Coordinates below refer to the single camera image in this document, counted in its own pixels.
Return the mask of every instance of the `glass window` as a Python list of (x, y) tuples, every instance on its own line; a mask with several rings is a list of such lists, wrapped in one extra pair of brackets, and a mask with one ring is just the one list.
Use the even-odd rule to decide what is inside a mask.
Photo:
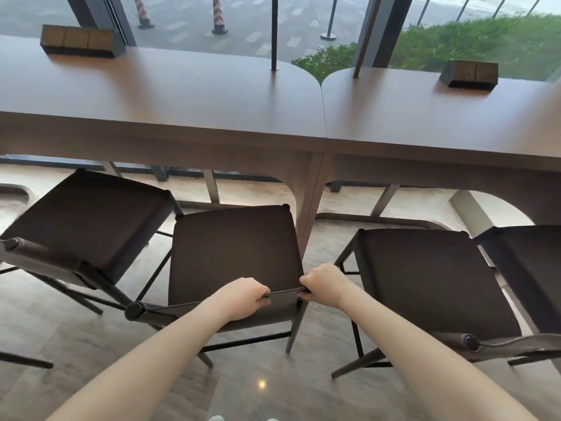
[(426, 1), (413, 0), (390, 68), (440, 72), (473, 59), (498, 62), (503, 78), (544, 81), (561, 65), (561, 0), (430, 0), (421, 17)]
[[(137, 45), (270, 58), (271, 0), (121, 0)], [(368, 0), (279, 0), (278, 51), (291, 62), (358, 39)]]
[(0, 0), (0, 34), (39, 38), (43, 24), (79, 26), (67, 0)]

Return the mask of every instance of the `green shrub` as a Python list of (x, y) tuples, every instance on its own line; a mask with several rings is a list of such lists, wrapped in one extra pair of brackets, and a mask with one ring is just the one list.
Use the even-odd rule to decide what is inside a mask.
[(330, 45), (316, 54), (292, 60), (292, 64), (310, 72), (321, 84), (327, 75), (351, 66), (356, 43)]
[[(442, 71), (449, 59), (499, 63), (504, 78), (545, 81), (561, 65), (561, 16), (531, 15), (410, 26), (401, 32), (390, 68)], [(355, 43), (330, 46), (316, 55), (295, 59), (319, 82), (348, 68)]]

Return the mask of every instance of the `marble floor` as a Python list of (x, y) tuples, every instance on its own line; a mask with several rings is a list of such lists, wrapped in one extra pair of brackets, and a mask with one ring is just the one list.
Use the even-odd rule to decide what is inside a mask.
[[(23, 184), (37, 200), (70, 170), (0, 165), (0, 182)], [(150, 176), (128, 176), (157, 184)], [(172, 177), (163, 184), (178, 199), (208, 201), (203, 180)], [(280, 183), (218, 181), (221, 199), (231, 204), (294, 206), (290, 191)], [(320, 209), (368, 214), (382, 189), (343, 188), (325, 191)], [(389, 217), (439, 221), (452, 229), (464, 225), (448, 199), (450, 190), (401, 189), (387, 207)], [(26, 205), (0, 198), (3, 230)], [(304, 265), (309, 269), (335, 260), (362, 225), (316, 221)], [(171, 231), (170, 219), (162, 230)], [(119, 287), (136, 295), (168, 251), (170, 241), (156, 235)], [(354, 260), (349, 260), (352, 268)], [(169, 265), (145, 297), (165, 303)], [(54, 362), (52, 370), (0, 363), (0, 419), (45, 419), (69, 396), (154, 331), (128, 322), (122, 312), (104, 308), (97, 316), (68, 297), (23, 272), (0, 277), (0, 348)], [(212, 342), (281, 332), (289, 325), (270, 325), (216, 335)], [(364, 337), (366, 349), (374, 344)], [(356, 358), (349, 320), (335, 309), (310, 304), (298, 338), (287, 356), (285, 340), (230, 348), (209, 354), (215, 362), (208, 370), (193, 360), (158, 409), (153, 419), (207, 421), (221, 415), (225, 421), (296, 420), (430, 420), (431, 417), (392, 368), (362, 369), (332, 381), (329, 374)], [(480, 363), (478, 368), (519, 399), (541, 421), (561, 419), (561, 376), (551, 362), (510, 368), (505, 361)]]

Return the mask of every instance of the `pavement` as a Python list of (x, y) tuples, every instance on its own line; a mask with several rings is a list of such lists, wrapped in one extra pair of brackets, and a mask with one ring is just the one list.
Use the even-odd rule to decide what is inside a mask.
[[(221, 0), (228, 34), (214, 35), (212, 0), (143, 0), (151, 29), (140, 29), (134, 0), (121, 0), (137, 45), (172, 50), (202, 51), (270, 58), (271, 0)], [(333, 0), (279, 0), (278, 59), (316, 53), (329, 44), (357, 41), (368, 0), (338, 0), (333, 42), (320, 39), (329, 24)], [(406, 19), (416, 23), (424, 1), (414, 0)], [(460, 7), (431, 3), (423, 23), (434, 25), (454, 20)], [(465, 18), (488, 12), (466, 9)], [(77, 26), (67, 0), (0, 0), (0, 34), (38, 37), (41, 25)]]

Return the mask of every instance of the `striped traffic pole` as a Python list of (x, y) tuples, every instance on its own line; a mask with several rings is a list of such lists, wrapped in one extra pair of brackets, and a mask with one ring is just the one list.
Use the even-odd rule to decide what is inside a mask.
[(135, 4), (136, 11), (138, 12), (138, 21), (140, 22), (138, 27), (140, 29), (153, 28), (154, 24), (150, 20), (150, 17), (148, 16), (148, 12), (146, 11), (146, 7), (144, 7), (144, 3), (142, 2), (142, 0), (135, 0)]
[(222, 17), (222, 6), (220, 5), (220, 0), (213, 1), (213, 13), (214, 13), (214, 29), (212, 33), (215, 35), (224, 35), (228, 33), (226, 26), (224, 24), (224, 18)]

